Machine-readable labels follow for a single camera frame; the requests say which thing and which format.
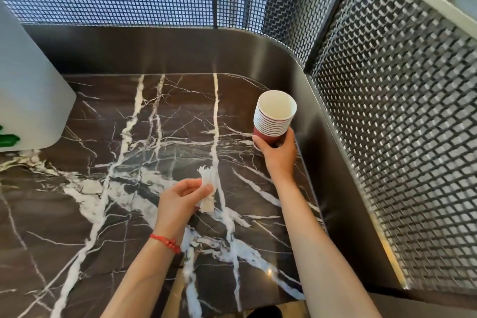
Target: person's left hand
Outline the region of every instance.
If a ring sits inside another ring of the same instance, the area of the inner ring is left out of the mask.
[[[212,185],[202,185],[201,179],[184,179],[164,190],[159,197],[158,218],[153,233],[182,242],[184,230],[196,204],[212,192]]]

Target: bracelet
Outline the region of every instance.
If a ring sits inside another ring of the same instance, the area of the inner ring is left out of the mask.
[[[149,237],[159,240],[161,243],[163,243],[165,246],[167,246],[169,249],[171,249],[174,253],[180,254],[180,247],[176,244],[176,239],[168,239],[166,237],[161,237],[159,235],[154,235],[151,234]]]

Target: marble countertop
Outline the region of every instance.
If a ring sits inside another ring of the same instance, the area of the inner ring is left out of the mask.
[[[67,76],[62,138],[0,154],[0,317],[99,317],[152,231],[158,195],[218,166],[153,313],[210,317],[303,299],[252,117],[266,89],[226,74]],[[313,200],[305,169],[295,178]],[[174,282],[181,294],[171,294]]]

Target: paper cup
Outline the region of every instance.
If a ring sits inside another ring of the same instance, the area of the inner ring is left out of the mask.
[[[297,104],[289,94],[278,90],[262,93],[253,116],[253,134],[268,144],[276,142],[287,132],[296,110]]]

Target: white tissue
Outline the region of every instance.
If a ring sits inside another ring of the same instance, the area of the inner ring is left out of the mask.
[[[211,213],[215,209],[215,201],[214,201],[214,194],[215,191],[217,190],[217,181],[218,181],[218,176],[217,176],[217,170],[214,170],[211,167],[205,167],[201,166],[197,170],[199,171],[200,177],[202,178],[202,184],[207,185],[211,184],[212,187],[214,188],[212,190],[212,193],[208,195],[204,200],[200,201],[197,206],[200,208],[201,213]]]

